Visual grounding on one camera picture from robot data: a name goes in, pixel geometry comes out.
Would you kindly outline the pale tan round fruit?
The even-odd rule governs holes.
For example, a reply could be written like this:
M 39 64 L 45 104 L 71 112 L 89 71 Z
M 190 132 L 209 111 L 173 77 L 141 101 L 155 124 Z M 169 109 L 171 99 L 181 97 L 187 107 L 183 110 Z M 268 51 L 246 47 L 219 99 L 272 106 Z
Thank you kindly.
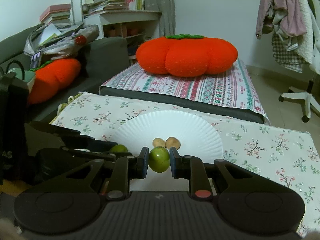
M 166 148 L 166 142 L 161 138 L 155 138 L 152 141 L 153 147 L 164 147 Z

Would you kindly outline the brown tan round fruit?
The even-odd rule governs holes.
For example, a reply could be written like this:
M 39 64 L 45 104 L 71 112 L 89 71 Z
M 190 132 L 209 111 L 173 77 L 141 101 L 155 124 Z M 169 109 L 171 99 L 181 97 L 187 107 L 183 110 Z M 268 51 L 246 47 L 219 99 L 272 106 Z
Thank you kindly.
M 174 148 L 176 148 L 178 150 L 181 147 L 181 143 L 175 137 L 169 137 L 165 142 L 165 146 L 166 146 L 167 149 L 170 149 L 171 147 L 174 147 Z

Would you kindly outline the floral white tablecloth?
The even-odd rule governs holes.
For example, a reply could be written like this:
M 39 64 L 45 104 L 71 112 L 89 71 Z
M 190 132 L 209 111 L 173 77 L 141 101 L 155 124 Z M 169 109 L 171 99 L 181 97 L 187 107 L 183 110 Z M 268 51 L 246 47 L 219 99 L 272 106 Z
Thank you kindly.
M 219 134 L 223 159 L 278 182 L 306 205 L 298 233 L 319 230 L 319 155 L 309 133 L 202 113 L 166 103 L 81 93 L 61 104 L 52 124 L 108 141 L 118 128 L 142 114 L 194 114 Z

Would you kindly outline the white paper plate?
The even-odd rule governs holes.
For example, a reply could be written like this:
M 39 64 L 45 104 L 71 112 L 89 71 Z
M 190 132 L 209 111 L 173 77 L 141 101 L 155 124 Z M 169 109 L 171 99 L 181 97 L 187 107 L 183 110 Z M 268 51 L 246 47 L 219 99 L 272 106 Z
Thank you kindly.
M 204 163 L 223 156 L 223 144 L 216 129 L 203 118 L 182 111 L 155 111 L 139 115 L 122 124 L 110 137 L 137 155 L 142 147 L 152 149 L 155 138 L 175 137 L 180 155 L 192 155 Z

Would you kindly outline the grey bag on sofa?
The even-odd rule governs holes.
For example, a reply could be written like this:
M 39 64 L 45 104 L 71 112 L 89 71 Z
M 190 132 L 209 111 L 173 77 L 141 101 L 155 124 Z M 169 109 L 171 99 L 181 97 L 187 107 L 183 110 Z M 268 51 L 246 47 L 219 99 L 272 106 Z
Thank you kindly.
M 28 35 L 24 53 L 28 56 L 40 53 L 51 60 L 64 59 L 76 54 L 98 36 L 99 27 L 96 24 L 42 24 Z

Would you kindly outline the green lime front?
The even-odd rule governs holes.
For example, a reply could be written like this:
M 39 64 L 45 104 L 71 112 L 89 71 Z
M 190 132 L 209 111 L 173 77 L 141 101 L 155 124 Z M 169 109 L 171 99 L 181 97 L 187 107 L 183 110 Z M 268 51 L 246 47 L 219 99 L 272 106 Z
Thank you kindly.
M 170 166 L 168 150 L 162 146 L 157 146 L 152 149 L 149 153 L 148 165 L 157 173 L 165 172 Z

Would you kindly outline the dark grey ottoman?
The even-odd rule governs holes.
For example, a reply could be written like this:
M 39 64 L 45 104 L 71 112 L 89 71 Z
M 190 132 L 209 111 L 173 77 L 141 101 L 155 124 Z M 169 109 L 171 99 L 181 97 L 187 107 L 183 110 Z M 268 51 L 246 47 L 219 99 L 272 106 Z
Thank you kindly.
M 247 109 L 220 107 L 216 105 L 210 105 L 208 103 L 192 101 L 189 99 L 178 98 L 175 96 L 164 94 L 153 94 L 146 92 L 138 92 L 132 90 L 116 89 L 111 87 L 99 88 L 100 95 L 118 96 L 128 99 L 137 99 L 144 101 L 152 101 L 157 103 L 168 103 L 184 108 L 189 108 L 195 111 L 233 117 L 240 120 L 255 122 L 257 124 L 264 124 L 265 119 L 261 114 L 254 113 Z

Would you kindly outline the striped patterned cloth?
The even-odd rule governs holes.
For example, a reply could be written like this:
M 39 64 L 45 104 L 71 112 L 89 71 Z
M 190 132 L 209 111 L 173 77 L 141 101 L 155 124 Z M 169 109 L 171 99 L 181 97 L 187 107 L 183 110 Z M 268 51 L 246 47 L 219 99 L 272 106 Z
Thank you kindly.
M 247 68 L 238 59 L 224 73 L 198 77 L 150 74 L 134 64 L 103 83 L 103 87 L 164 94 L 220 107 L 247 109 L 261 114 L 269 124 Z

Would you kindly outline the green lime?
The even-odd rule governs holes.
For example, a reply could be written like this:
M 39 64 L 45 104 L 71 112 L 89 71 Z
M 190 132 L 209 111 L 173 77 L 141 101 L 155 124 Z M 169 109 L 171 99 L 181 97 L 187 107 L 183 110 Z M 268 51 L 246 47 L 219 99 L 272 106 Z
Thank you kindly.
M 125 145 L 115 145 L 109 151 L 112 153 L 127 153 L 128 149 Z
M 168 150 L 162 146 L 157 146 L 152 149 L 149 153 L 148 165 L 157 173 L 165 172 L 170 166 Z

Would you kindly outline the white corner shelf with books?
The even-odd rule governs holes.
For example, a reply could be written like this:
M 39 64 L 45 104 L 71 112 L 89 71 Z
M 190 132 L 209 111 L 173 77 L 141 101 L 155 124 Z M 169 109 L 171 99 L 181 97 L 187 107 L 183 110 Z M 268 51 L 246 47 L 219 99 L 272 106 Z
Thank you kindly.
M 40 16 L 45 25 L 96 25 L 98 39 L 121 36 L 133 55 L 144 41 L 160 36 L 162 13 L 149 9 L 145 0 L 70 0 L 50 5 Z

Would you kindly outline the white swivel chair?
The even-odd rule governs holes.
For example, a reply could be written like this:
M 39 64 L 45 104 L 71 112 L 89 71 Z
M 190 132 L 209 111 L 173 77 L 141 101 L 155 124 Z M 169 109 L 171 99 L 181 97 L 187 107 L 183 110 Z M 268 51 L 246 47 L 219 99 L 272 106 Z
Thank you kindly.
M 279 101 L 303 100 L 304 110 L 302 121 L 309 122 L 311 110 L 319 112 L 319 103 L 312 95 L 316 78 L 319 77 L 319 0 L 302 0 L 302 9 L 307 16 L 309 41 L 305 42 L 304 50 L 310 51 L 310 63 L 300 63 L 300 70 L 305 74 L 302 79 L 293 79 L 288 91 L 279 96 Z

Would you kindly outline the large orange pumpkin cushion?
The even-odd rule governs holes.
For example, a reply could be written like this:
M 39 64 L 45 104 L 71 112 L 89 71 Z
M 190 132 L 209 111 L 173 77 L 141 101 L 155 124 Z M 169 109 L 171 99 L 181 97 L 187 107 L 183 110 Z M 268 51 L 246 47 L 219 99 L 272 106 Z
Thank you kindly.
M 151 74 L 197 77 L 229 70 L 238 59 L 238 51 L 220 38 L 180 34 L 144 42 L 136 51 L 136 59 Z

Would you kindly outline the pile of hanging clothes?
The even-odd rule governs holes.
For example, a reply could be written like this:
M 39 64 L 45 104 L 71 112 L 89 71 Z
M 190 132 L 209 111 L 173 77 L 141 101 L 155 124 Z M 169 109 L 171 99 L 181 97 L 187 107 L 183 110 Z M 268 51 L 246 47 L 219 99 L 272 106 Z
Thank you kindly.
M 311 0 L 260 0 L 255 35 L 271 33 L 275 61 L 302 73 L 312 64 L 315 19 Z

